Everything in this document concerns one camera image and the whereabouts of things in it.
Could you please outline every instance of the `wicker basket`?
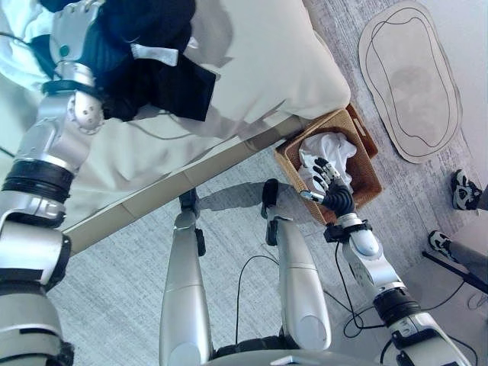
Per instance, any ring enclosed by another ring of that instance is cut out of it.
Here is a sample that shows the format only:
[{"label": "wicker basket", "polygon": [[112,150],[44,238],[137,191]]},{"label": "wicker basket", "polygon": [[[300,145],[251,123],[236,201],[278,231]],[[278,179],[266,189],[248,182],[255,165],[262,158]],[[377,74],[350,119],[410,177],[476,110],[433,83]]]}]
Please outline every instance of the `wicker basket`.
[{"label": "wicker basket", "polygon": [[[347,140],[357,148],[356,154],[348,159],[346,164],[346,171],[352,177],[351,186],[354,189],[353,197],[355,199],[356,207],[361,207],[363,204],[366,204],[378,196],[381,192],[380,182],[374,173],[370,156],[358,135],[358,131],[352,122],[351,116],[345,109],[340,109],[317,118],[304,132],[294,137],[292,140],[283,143],[274,151],[274,157],[295,189],[298,192],[307,189],[305,183],[298,175],[298,169],[301,165],[298,149],[300,148],[303,139],[324,132],[342,132],[345,134]],[[370,153],[375,155],[377,153],[377,148],[374,145],[371,136],[369,136],[369,133],[367,136],[363,136],[363,140],[367,141]],[[319,222],[326,224],[336,220],[335,214],[332,211],[327,210],[324,206],[310,201],[304,201],[304,203],[307,205],[312,216]]]}]

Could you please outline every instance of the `black joint ring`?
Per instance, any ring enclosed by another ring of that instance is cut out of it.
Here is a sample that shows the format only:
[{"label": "black joint ring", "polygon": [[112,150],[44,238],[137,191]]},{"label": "black joint ring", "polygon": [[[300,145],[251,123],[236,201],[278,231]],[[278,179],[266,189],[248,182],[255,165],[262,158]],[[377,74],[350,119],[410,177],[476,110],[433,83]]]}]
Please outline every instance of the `black joint ring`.
[{"label": "black joint ring", "polygon": [[42,87],[42,92],[48,95],[54,95],[58,92],[72,92],[78,90],[80,92],[91,95],[98,100],[101,100],[101,93],[94,87],[74,80],[53,80],[45,82]]}]

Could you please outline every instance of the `gray carpet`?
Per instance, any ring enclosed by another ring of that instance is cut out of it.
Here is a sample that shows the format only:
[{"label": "gray carpet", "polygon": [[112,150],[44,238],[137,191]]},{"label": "gray carpet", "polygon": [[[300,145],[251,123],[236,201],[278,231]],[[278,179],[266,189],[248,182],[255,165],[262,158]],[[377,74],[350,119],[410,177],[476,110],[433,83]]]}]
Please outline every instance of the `gray carpet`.
[{"label": "gray carpet", "polygon": [[[352,98],[380,148],[373,160],[384,192],[362,208],[387,257],[401,274],[421,261],[430,230],[447,234],[461,228],[475,213],[452,210],[448,177],[465,167],[475,180],[461,134],[430,162],[402,160],[377,115],[358,65],[357,44],[363,26],[390,1],[305,0],[317,29],[323,33],[346,76]],[[198,188],[202,197],[199,227],[207,240],[201,267],[210,308],[213,344],[233,343],[239,270],[251,255],[276,250],[264,246],[265,221],[259,215],[262,183],[286,179],[271,148],[236,165]],[[333,261],[334,247],[325,243],[323,227],[313,221],[300,198],[284,186],[280,205],[297,219],[316,259],[323,285],[344,299]],[[77,365],[158,364],[159,317],[172,224],[178,213],[173,201],[76,255],[66,279],[49,293],[62,320],[66,340],[76,346]],[[346,272],[356,304],[364,298]],[[281,326],[278,270],[257,259],[244,274],[239,339],[269,336]],[[334,325],[346,313],[329,300]]]}]

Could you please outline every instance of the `white garment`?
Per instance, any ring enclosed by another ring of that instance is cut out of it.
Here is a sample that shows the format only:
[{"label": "white garment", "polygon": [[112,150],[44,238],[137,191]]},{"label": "white garment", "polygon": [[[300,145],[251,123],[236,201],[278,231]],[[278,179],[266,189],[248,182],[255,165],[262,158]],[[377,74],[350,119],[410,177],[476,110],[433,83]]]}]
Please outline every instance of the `white garment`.
[{"label": "white garment", "polygon": [[[0,31],[13,34],[26,42],[42,34],[49,34],[53,13],[37,0],[0,1]],[[29,90],[39,90],[49,78],[42,71],[35,56],[17,41],[0,36],[0,73]]]},{"label": "white garment", "polygon": [[317,175],[313,170],[315,160],[317,157],[322,157],[337,169],[352,193],[352,178],[345,172],[345,164],[350,157],[356,154],[356,146],[347,141],[343,133],[326,132],[307,137],[298,152],[302,163],[298,169],[298,175],[308,189],[318,193],[324,192],[322,186],[313,180],[313,176]]}]

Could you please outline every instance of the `shoe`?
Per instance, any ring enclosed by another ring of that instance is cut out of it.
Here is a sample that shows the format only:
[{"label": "shoe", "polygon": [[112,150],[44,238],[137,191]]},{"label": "shoe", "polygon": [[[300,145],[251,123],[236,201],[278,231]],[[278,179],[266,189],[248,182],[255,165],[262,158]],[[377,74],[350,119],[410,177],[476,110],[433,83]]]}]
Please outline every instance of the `shoe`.
[{"label": "shoe", "polygon": [[444,257],[457,262],[457,260],[452,256],[449,246],[451,240],[440,231],[434,230],[429,234],[429,245],[436,252],[441,253]]},{"label": "shoe", "polygon": [[459,169],[452,173],[451,190],[452,207],[456,210],[477,209],[483,191],[466,177],[464,170]]}]

